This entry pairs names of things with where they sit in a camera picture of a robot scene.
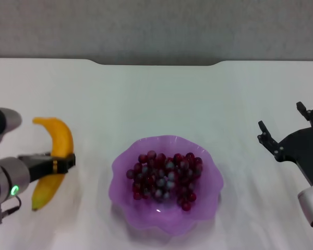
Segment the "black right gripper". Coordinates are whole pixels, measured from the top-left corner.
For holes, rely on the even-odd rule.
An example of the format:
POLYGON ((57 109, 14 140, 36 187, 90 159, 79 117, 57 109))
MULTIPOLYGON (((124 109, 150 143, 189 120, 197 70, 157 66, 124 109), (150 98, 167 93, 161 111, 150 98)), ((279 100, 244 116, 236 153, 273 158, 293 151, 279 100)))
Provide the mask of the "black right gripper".
POLYGON ((257 138, 276 161, 296 164, 309 184, 313 185, 313 109, 306 109, 302 102, 297 102, 296 107, 312 128, 298 130, 277 143, 263 121, 259 121, 261 134, 257 138))

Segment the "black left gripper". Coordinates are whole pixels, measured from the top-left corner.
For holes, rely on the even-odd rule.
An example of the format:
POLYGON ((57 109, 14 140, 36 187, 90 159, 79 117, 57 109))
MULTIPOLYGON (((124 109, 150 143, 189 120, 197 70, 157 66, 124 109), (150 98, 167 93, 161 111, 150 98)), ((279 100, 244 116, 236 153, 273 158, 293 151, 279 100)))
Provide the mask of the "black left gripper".
MULTIPOLYGON (((50 156, 50 153, 20 155, 18 159, 27 166, 30 173, 30 181, 36 181, 53 173, 53 158, 50 156)), ((75 165, 76 156, 74 153, 66 157, 54 157, 55 174, 66 174, 75 165)))

